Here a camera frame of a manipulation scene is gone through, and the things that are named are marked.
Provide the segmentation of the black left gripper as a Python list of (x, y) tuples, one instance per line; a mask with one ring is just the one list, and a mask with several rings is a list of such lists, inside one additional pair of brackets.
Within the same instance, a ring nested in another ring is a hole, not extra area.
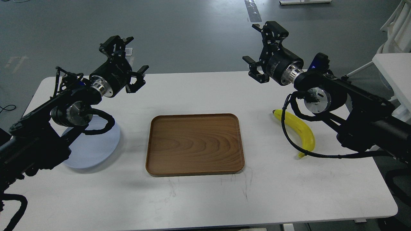
[[(90, 74), (89, 79), (91, 82), (99, 80), (104, 82), (106, 90), (103, 96), (113, 98), (124, 87), (126, 93), (136, 93), (145, 85), (145, 72), (149, 69), (149, 65), (144, 65), (137, 72), (133, 72), (125, 57), (125, 47), (134, 39), (133, 36), (127, 38), (112, 36), (100, 44), (99, 52), (108, 59)], [(136, 79), (135, 83), (131, 83), (132, 78)]]

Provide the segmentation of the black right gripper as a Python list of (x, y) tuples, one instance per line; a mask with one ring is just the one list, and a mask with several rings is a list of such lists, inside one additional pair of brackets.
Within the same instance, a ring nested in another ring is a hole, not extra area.
[[(261, 28), (260, 24), (252, 24), (252, 28), (262, 36), (263, 49), (260, 60), (263, 64), (249, 56), (243, 56), (242, 59), (249, 67), (248, 75), (258, 83), (267, 83), (270, 77), (279, 85), (290, 84), (284, 74), (290, 65), (302, 69), (304, 61), (282, 45), (283, 40), (289, 36), (289, 31), (276, 21), (267, 21)], [(258, 70), (259, 67), (262, 67), (263, 73)]]

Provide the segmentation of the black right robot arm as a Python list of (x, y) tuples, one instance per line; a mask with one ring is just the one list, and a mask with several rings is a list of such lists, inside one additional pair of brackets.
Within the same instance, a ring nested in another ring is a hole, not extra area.
[[(279, 85), (293, 84), (295, 91), (286, 97), (280, 122), (288, 142), (305, 156), (330, 159), (359, 159), (392, 156), (410, 164), (410, 125), (392, 116), (394, 105), (348, 81), (330, 70), (326, 54), (318, 53), (308, 70), (303, 59), (282, 44), (289, 32), (275, 21), (252, 27), (261, 33), (263, 48), (258, 61), (242, 57), (249, 76), (259, 83), (270, 79)], [(322, 121), (337, 132), (342, 147), (353, 154), (325, 155), (297, 146), (286, 131), (286, 109), (306, 121)]]

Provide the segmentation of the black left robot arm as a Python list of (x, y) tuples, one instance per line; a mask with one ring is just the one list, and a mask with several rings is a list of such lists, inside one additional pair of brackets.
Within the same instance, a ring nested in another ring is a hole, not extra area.
[(12, 125), (12, 138), (1, 146), (2, 193), (24, 175), (33, 176), (67, 160), (69, 146), (81, 134), (99, 135), (112, 129), (115, 119), (92, 106), (103, 97), (114, 98), (123, 88), (135, 93), (145, 85), (149, 66), (134, 72), (126, 58), (126, 46), (133, 40), (115, 35), (101, 43), (99, 51), (107, 61), (88, 79), (56, 67), (53, 96)]

